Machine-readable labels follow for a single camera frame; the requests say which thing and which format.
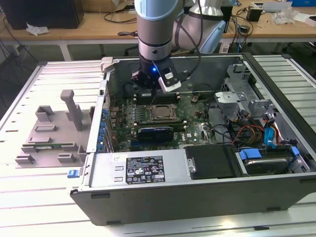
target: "motherboard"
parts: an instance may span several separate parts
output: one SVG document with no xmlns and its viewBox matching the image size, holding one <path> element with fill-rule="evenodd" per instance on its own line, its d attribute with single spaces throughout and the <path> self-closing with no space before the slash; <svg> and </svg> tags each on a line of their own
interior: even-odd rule
<svg viewBox="0 0 316 237">
<path fill-rule="evenodd" d="M 216 144 L 206 123 L 207 100 L 192 103 L 182 95 L 174 104 L 139 105 L 133 99 L 114 100 L 112 138 L 116 152 L 182 149 Z"/>
</svg>

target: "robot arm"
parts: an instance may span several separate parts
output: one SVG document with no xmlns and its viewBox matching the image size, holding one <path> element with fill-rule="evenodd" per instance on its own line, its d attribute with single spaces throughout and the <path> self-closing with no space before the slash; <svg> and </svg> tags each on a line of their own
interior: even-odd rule
<svg viewBox="0 0 316 237">
<path fill-rule="evenodd" d="M 221 22 L 221 0 L 197 0 L 189 15 L 181 14 L 184 4 L 184 0 L 135 0 L 140 70 L 132 75 L 132 80 L 141 87 L 155 91 L 160 86 L 164 92 L 171 92 L 190 78 L 187 71 L 177 73 L 170 60 L 172 47 L 194 48 L 193 42 L 179 25 L 188 31 L 196 43 L 203 31 L 199 45 L 203 53 L 213 52 L 216 48 L 225 27 Z M 176 18 L 179 24 L 174 25 Z"/>
</svg>

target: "computer case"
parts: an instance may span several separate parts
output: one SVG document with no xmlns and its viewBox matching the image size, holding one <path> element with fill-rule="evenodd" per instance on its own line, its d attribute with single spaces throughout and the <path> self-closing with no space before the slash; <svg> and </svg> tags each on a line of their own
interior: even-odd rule
<svg viewBox="0 0 316 237">
<path fill-rule="evenodd" d="M 0 0 L 0 5 L 15 30 L 25 29 L 26 23 L 37 27 L 75 29 L 84 15 L 81 0 Z"/>
</svg>

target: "black plastic cover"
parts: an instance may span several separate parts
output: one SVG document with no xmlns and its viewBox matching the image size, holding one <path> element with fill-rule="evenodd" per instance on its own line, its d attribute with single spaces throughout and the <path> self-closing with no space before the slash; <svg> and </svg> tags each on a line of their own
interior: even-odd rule
<svg viewBox="0 0 316 237">
<path fill-rule="evenodd" d="M 192 179 L 241 177 L 232 145 L 203 145 L 185 148 L 187 158 L 193 159 L 196 172 Z"/>
</svg>

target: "red wire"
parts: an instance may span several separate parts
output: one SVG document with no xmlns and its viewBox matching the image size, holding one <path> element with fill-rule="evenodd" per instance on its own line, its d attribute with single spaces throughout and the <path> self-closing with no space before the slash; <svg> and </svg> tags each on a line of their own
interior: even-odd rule
<svg viewBox="0 0 316 237">
<path fill-rule="evenodd" d="M 238 136 L 238 134 L 240 134 L 246 127 L 256 127 L 256 128 L 259 128 L 261 131 L 264 132 L 263 128 L 260 127 L 260 126 L 256 126 L 256 125 L 246 125 L 244 127 L 241 128 L 241 130 L 237 133 L 236 137 Z"/>
</svg>

